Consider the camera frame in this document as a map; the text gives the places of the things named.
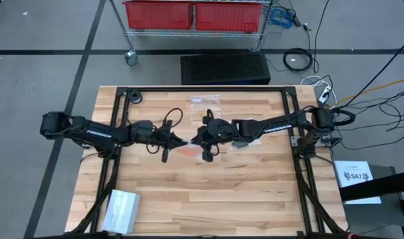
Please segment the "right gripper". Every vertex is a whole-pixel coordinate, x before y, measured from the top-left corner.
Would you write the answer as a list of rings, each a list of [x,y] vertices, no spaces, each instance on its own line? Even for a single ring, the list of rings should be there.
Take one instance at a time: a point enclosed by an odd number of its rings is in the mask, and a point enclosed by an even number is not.
[[[210,119],[206,127],[199,127],[197,135],[191,139],[194,145],[214,145],[228,142],[228,122],[223,119]]]

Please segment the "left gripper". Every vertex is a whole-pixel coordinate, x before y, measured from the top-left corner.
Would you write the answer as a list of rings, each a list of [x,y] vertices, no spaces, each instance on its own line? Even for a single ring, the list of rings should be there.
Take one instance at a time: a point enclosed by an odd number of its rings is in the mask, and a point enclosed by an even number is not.
[[[153,131],[151,144],[153,146],[159,146],[166,149],[175,149],[178,147],[186,146],[188,142],[186,139],[182,139],[176,136],[176,134],[172,133],[170,127],[165,127],[155,129]]]

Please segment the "black tape roll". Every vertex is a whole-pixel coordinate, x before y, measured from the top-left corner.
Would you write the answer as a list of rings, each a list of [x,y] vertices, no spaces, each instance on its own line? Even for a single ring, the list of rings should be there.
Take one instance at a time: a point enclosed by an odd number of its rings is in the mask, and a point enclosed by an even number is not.
[[[128,100],[133,104],[139,104],[142,100],[142,93],[138,90],[131,90],[128,93]]]

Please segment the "black perforated floor mat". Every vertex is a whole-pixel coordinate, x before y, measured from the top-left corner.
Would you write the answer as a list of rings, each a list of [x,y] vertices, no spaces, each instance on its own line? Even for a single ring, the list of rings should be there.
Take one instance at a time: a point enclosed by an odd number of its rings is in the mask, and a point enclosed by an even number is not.
[[[268,85],[264,54],[204,54],[180,58],[183,85]]]

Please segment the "red plastic storage bin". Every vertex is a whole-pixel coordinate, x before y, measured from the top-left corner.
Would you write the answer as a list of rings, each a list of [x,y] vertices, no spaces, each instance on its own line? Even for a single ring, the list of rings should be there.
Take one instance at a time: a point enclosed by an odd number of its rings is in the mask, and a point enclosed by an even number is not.
[[[190,29],[192,4],[172,1],[125,1],[130,29]]]
[[[196,3],[196,29],[257,32],[261,8],[260,3]]]

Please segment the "white power strip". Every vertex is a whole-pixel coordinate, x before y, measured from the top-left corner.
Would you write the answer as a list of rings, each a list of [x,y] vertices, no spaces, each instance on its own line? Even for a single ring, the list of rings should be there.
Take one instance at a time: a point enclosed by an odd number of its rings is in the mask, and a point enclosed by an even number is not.
[[[321,102],[322,104],[324,104],[325,102],[327,102],[331,90],[332,90],[332,88],[331,88],[330,86],[326,86],[326,87],[324,88],[322,94],[320,95],[318,101]]]

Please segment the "black power adapter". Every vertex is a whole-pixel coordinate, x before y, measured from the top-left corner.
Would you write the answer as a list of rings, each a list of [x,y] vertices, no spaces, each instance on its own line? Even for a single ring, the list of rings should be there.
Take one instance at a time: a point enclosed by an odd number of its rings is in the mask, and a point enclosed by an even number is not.
[[[296,27],[301,27],[302,23],[300,22],[299,18],[296,15],[296,11],[294,9],[290,9],[288,10],[288,12],[290,13],[291,17],[292,17],[292,22],[294,23],[294,25]]]

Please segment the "white SA7 booklet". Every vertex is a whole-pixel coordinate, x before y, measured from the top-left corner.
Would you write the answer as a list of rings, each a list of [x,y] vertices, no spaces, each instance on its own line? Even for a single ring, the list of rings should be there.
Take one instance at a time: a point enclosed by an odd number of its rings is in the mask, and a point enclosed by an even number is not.
[[[339,188],[373,180],[367,161],[334,161]],[[344,204],[381,204],[380,197],[347,200]]]

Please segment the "black bar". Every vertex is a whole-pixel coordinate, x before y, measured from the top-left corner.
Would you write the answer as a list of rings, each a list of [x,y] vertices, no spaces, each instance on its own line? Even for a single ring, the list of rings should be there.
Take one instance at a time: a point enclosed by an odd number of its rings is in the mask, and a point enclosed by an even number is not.
[[[343,201],[404,192],[404,172],[340,188]]]

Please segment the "grey cart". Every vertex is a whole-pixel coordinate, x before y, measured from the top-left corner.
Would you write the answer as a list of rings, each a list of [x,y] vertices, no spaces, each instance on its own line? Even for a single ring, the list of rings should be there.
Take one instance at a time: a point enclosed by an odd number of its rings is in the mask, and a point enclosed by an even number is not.
[[[369,165],[373,179],[398,174],[394,167]],[[353,226],[362,224],[379,228],[394,225],[401,228],[404,237],[404,199],[401,193],[379,196],[381,204],[344,204],[346,218]]]

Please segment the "black aluminium table frame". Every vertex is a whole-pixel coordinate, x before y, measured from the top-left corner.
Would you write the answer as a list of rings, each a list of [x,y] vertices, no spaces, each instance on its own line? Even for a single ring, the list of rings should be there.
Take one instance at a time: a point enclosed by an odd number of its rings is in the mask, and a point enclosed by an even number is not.
[[[92,119],[120,123],[174,122],[174,132],[191,139],[201,121],[191,121],[191,97],[220,95],[221,118],[263,120],[315,103],[308,86],[218,88],[183,86],[144,88],[139,104],[117,97],[117,87],[98,91]],[[302,204],[292,158],[291,134],[264,135],[258,145],[235,149],[221,145],[213,162],[185,159],[136,144],[122,150],[116,188],[141,196],[136,236],[295,236],[318,230],[314,208]]]

